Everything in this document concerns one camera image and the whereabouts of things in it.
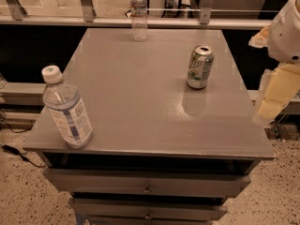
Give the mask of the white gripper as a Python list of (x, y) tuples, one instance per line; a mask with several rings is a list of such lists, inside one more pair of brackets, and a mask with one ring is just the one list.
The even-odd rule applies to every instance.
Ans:
[(271, 25), (253, 36), (248, 45), (268, 48), (271, 58), (280, 63), (262, 75), (255, 101), (253, 122), (267, 126), (286, 108), (300, 91), (300, 11), (299, 0), (289, 0)]

